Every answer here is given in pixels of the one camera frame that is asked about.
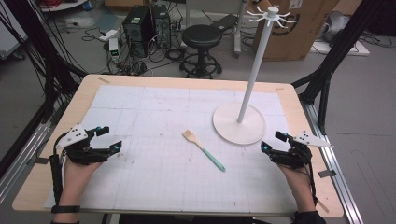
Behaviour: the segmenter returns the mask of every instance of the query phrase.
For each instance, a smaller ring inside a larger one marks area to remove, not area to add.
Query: round white base
[[[250,145],[262,139],[265,134],[265,119],[255,107],[248,105],[244,119],[238,123],[242,103],[219,106],[213,114],[216,131],[226,140],[238,145]]]

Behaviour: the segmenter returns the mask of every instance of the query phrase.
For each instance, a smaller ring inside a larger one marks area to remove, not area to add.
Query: teal handle
[[[202,151],[205,153],[205,155],[213,161],[213,163],[215,163],[215,165],[217,167],[219,167],[219,169],[223,172],[225,172],[225,167],[221,164],[221,162],[219,162],[218,160],[216,160],[216,158],[214,156],[212,156],[212,154],[210,154],[208,151],[206,151],[206,149],[202,149]]]

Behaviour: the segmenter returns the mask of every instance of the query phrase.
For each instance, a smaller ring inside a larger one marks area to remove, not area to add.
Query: floor
[[[91,15],[100,21],[103,18],[101,13],[106,14],[107,11],[102,8],[95,10]],[[110,25],[111,28],[117,29],[125,14],[115,14],[118,17],[111,19],[114,22]],[[203,14],[197,17],[199,20],[206,20]],[[90,73],[107,72],[103,43],[96,40],[82,41],[81,38],[86,35],[84,31],[73,29],[68,33],[63,32],[62,37],[67,49]],[[395,37],[391,40],[393,43],[396,42]],[[396,111],[396,70],[393,57],[396,57],[396,48],[362,44],[370,51],[370,55],[347,56],[332,78],[326,131],[330,141],[336,146],[334,153],[363,222],[394,223],[396,151],[393,143],[396,119],[393,116]],[[212,55],[223,67],[222,74],[214,75],[214,79],[248,80],[255,54],[250,47],[242,45],[242,48],[240,57],[236,59],[233,56],[233,38],[225,35],[220,45],[211,50]],[[291,83],[314,72],[324,57],[318,53],[309,53],[303,61],[263,63],[257,81]],[[178,63],[155,68],[169,61],[145,62],[152,70],[142,76],[185,76],[179,71]],[[303,90],[304,87],[297,89],[297,92]],[[4,157],[43,101],[43,91],[29,60],[18,61],[8,58],[0,61],[0,158]],[[13,198],[29,174],[30,168],[26,165],[13,190],[4,200],[2,199],[2,223],[50,223],[51,214],[20,213],[11,208]],[[98,214],[83,214],[81,223],[99,223],[101,219],[101,215]],[[263,220],[290,223],[286,218]],[[348,223],[345,217],[326,220],[328,223]]]

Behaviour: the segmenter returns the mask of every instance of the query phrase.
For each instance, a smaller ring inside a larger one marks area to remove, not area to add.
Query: stool
[[[198,53],[185,57],[180,63],[179,69],[187,72],[186,77],[209,76],[210,79],[213,79],[214,72],[218,74],[222,72],[221,65],[209,54],[209,50],[217,46],[222,38],[218,28],[210,25],[193,25],[183,32],[181,38],[187,46],[198,51]],[[196,56],[198,56],[198,60],[194,62],[192,58]]]

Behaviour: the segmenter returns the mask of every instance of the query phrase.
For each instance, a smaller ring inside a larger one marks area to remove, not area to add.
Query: white stand
[[[265,134],[266,125],[265,119],[262,114],[253,106],[248,106],[248,101],[253,90],[254,83],[259,73],[260,65],[262,63],[262,57],[264,56],[265,48],[268,43],[268,38],[271,34],[274,21],[276,21],[281,27],[279,20],[286,21],[280,17],[286,17],[287,15],[279,16],[276,13],[279,11],[276,7],[269,7],[268,12],[263,12],[259,8],[258,10],[262,14],[250,15],[262,16],[255,21],[267,20],[267,23],[262,29],[262,39],[260,40],[259,48],[257,49],[256,58],[254,59],[253,68],[250,73],[250,77],[247,84],[247,90],[245,93],[244,101],[240,103],[231,103],[221,105],[216,109],[213,115],[213,125],[216,131],[226,140],[238,144],[238,145],[250,145],[256,143],[262,139]]]

